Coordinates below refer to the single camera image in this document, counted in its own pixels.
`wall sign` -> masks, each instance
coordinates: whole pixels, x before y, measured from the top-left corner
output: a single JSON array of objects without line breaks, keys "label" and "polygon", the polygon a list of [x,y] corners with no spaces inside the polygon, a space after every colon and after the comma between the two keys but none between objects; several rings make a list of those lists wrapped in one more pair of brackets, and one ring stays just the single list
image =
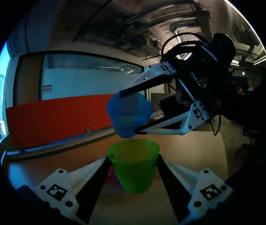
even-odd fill
[{"label": "wall sign", "polygon": [[42,93],[52,92],[52,85],[42,86]]}]

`ceiling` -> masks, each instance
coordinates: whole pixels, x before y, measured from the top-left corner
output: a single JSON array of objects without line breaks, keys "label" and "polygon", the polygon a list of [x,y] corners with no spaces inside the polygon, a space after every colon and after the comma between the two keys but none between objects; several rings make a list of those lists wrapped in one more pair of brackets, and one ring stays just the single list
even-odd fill
[{"label": "ceiling", "polygon": [[[160,54],[163,43],[176,32],[198,33],[208,40],[221,32],[234,41],[238,49],[235,60],[253,65],[265,55],[248,24],[223,0],[113,0],[85,24],[105,2],[66,1],[51,39],[88,40],[146,58]],[[185,35],[173,39],[165,51],[189,40],[197,38]],[[266,61],[259,66],[266,66]]]}]

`ceiling pipe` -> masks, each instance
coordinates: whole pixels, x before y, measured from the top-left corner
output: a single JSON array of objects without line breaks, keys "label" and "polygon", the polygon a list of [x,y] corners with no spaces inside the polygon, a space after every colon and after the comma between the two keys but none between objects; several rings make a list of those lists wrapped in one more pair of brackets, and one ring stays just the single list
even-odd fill
[{"label": "ceiling pipe", "polygon": [[136,20],[138,20],[140,17],[146,16],[148,14],[151,14],[153,12],[157,12],[157,11],[160,11],[163,9],[174,7],[175,5],[185,5],[185,4],[192,5],[192,4],[197,4],[197,2],[195,2],[194,0],[176,0],[176,1],[171,1],[171,2],[163,2],[161,4],[157,4],[155,6],[147,8],[147,9],[135,14],[134,16],[127,19],[127,21],[125,23],[127,25],[131,25]]},{"label": "ceiling pipe", "polygon": [[196,14],[194,12],[182,12],[182,13],[175,13],[172,15],[168,15],[165,17],[161,17],[159,19],[153,20],[149,23],[147,23],[146,25],[141,26],[140,28],[137,28],[137,31],[144,31],[147,30],[155,25],[159,25],[159,24],[163,24],[163,23],[168,23],[168,22],[172,22],[175,20],[185,20],[185,19],[190,19],[190,18],[194,18],[196,16]]}]

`red wall panel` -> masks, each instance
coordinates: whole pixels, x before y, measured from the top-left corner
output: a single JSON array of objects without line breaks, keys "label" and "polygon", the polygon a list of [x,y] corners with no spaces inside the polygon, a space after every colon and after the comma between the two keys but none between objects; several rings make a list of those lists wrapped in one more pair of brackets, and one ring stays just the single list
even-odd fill
[{"label": "red wall panel", "polygon": [[14,148],[26,149],[112,125],[106,112],[112,94],[66,97],[6,109]]}]

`table surface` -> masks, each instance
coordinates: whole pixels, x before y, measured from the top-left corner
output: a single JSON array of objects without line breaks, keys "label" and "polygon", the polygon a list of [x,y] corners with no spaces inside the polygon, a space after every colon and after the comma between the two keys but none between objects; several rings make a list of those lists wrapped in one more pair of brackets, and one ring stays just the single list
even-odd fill
[{"label": "table surface", "polygon": [[[227,158],[221,134],[192,131],[178,135],[137,135],[158,143],[160,153],[169,160],[199,172],[209,168],[221,179],[227,178]],[[38,159],[9,163],[8,177],[15,188],[27,185],[35,188],[56,169],[72,172],[103,157],[114,143],[123,140],[117,135],[66,152]],[[91,216],[90,224],[176,224],[168,195],[156,169],[149,191],[126,193],[115,182],[106,181]]]}]

